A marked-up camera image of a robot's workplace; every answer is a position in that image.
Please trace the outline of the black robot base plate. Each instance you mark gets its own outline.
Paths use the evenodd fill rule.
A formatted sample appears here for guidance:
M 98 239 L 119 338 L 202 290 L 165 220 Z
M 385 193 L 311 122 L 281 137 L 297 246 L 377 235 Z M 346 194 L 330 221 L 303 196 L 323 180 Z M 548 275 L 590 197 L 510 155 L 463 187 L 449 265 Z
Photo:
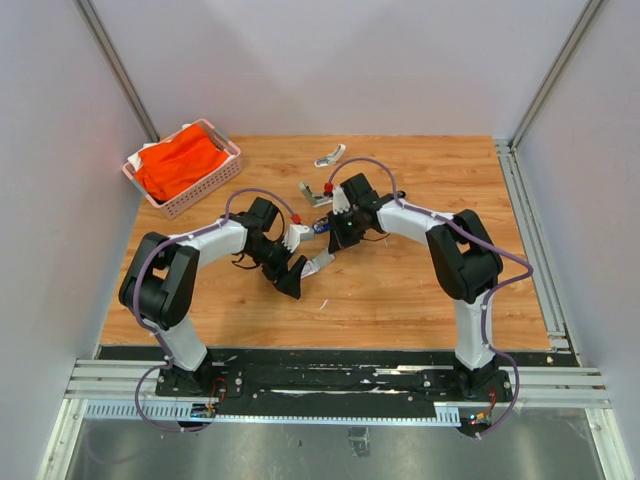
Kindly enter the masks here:
M 195 394 L 185 382 L 164 376 L 159 350 L 142 351 L 146 360 L 77 362 L 73 376 L 91 396 L 132 400 L 137 409 L 152 401 L 187 401 L 213 414 L 372 413 L 385 407 L 400 413 L 425 404 L 467 408 L 472 419 L 481 420 L 493 407 L 516 403 L 524 386 L 523 369 L 503 357 L 496 359 L 489 395 L 467 399 L 456 389 L 455 357 L 449 353 L 212 349 L 212 388 Z

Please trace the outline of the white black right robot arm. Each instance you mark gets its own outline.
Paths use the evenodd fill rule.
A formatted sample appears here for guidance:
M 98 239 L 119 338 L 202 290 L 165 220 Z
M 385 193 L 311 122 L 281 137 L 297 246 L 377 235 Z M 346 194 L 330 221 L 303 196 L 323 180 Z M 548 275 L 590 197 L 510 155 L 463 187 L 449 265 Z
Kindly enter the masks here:
M 329 246 L 334 254 L 359 244 L 365 234 L 397 234 L 428 248 L 439 286 L 454 304 L 456 347 L 453 387 L 466 400 L 489 395 L 496 381 L 491 350 L 490 290 L 503 270 L 491 239 L 472 210 L 458 214 L 421 212 L 398 192 L 381 196 L 357 174 L 335 186 L 327 183 Z

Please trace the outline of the grey white stapler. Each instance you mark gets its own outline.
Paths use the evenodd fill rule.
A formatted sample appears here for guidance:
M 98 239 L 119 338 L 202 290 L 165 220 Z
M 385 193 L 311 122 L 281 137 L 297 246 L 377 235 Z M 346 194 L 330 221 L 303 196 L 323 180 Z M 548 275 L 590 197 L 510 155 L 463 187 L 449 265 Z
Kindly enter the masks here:
M 330 194 L 313 192 L 308 183 L 301 181 L 299 183 L 299 190 L 303 197 L 313 208 L 320 208 L 332 203 L 333 199 Z

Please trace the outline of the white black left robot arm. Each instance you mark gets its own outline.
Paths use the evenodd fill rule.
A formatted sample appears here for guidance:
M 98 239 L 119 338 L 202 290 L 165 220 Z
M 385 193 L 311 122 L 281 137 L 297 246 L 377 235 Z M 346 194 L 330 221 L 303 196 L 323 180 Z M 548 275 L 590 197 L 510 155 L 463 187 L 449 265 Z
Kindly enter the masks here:
M 247 211 L 227 212 L 213 224 L 192 232 L 164 236 L 144 235 L 121 283 L 118 299 L 139 326 L 164 351 L 165 377 L 177 378 L 195 396 L 209 392 L 214 383 L 213 360 L 188 317 L 198 271 L 218 259 L 249 257 L 277 291 L 298 299 L 307 258 L 289 261 L 313 229 L 292 216 L 280 236 L 266 236 L 281 213 L 276 205 L 258 197 Z

